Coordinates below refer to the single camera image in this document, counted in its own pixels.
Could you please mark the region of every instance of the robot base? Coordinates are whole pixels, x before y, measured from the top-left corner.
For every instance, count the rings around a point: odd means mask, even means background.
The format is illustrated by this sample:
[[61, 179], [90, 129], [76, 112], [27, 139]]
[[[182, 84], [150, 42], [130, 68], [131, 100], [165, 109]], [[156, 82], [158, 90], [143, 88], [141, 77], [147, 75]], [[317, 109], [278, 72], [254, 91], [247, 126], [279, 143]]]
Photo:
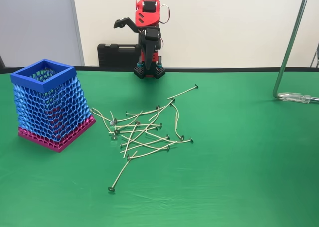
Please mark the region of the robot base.
[[145, 67], [135, 67], [134, 73], [136, 76], [138, 76], [140, 79], [144, 77], [154, 77], [156, 79], [159, 79], [161, 76], [163, 76], [166, 73], [166, 69], [163, 67], [158, 67], [158, 70], [156, 70], [155, 67], [152, 67], [147, 70]]

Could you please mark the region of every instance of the table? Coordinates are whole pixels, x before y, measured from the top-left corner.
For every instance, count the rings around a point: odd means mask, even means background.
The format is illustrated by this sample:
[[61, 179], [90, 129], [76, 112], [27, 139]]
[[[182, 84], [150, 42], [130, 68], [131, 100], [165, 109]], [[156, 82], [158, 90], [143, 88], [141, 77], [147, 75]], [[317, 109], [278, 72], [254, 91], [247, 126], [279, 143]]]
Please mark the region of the table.
[[[59, 154], [19, 138], [9, 74], [0, 75], [0, 226], [319, 226], [319, 106], [275, 100], [276, 76], [78, 71], [89, 106], [117, 119], [199, 85], [175, 103], [178, 131], [194, 143], [132, 160], [112, 194], [126, 162], [121, 139], [97, 116]], [[318, 82], [318, 72], [287, 72], [280, 91], [319, 95]], [[175, 140], [174, 119], [168, 107], [153, 133]]]

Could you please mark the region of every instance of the metal stand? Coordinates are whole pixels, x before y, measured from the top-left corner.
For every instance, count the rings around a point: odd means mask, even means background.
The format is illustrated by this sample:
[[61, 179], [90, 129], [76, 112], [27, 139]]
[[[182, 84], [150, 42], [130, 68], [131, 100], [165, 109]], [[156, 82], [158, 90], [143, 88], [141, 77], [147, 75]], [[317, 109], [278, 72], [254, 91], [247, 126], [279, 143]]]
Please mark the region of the metal stand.
[[278, 73], [278, 77], [277, 77], [275, 86], [273, 89], [273, 96], [275, 98], [278, 98], [278, 99], [283, 100], [283, 101], [296, 101], [296, 102], [302, 102], [302, 103], [309, 103], [310, 101], [319, 102], [319, 98], [311, 97], [310, 95], [301, 95], [299, 93], [278, 93], [278, 87], [280, 85], [281, 78], [283, 77], [288, 58], [289, 58], [291, 49], [292, 49], [293, 44], [294, 44], [294, 41], [295, 41], [295, 38], [297, 35], [297, 31], [298, 31], [298, 28], [299, 28], [299, 25], [300, 25], [300, 22], [301, 22], [301, 19], [302, 19], [302, 16], [303, 16], [303, 13], [304, 13], [304, 10], [306, 7], [306, 3], [307, 3], [307, 0], [302, 0], [302, 2], [301, 2], [298, 16], [297, 16], [297, 19], [295, 22], [295, 26], [294, 26], [293, 32], [291, 34], [289, 44], [288, 44], [283, 62], [281, 64], [281, 67], [280, 67], [280, 70]]
[[319, 43], [318, 43], [317, 49], [316, 49], [316, 51], [315, 51], [313, 60], [311, 61], [310, 68], [312, 67], [313, 62], [314, 62], [316, 56], [317, 56], [317, 65], [316, 65], [316, 68], [318, 67], [318, 65], [319, 65], [319, 56], [318, 56], [318, 54], [319, 54]]

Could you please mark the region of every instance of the blue basket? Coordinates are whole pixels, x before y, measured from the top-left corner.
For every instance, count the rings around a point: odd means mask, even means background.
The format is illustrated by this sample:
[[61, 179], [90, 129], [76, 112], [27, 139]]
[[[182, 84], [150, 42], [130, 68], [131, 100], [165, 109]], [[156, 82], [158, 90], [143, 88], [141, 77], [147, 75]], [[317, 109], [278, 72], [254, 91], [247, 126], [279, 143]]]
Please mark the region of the blue basket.
[[59, 142], [92, 114], [73, 66], [43, 59], [11, 74], [19, 127]]

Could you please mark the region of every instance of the blue lattice basket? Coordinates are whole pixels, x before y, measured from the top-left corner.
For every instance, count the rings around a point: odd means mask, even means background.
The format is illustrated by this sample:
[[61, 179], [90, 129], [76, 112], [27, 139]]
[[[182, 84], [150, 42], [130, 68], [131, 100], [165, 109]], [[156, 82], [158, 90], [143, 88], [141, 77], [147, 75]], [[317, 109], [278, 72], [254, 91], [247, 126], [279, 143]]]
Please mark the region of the blue lattice basket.
[[61, 152], [95, 123], [73, 66], [43, 59], [11, 81], [19, 136]]

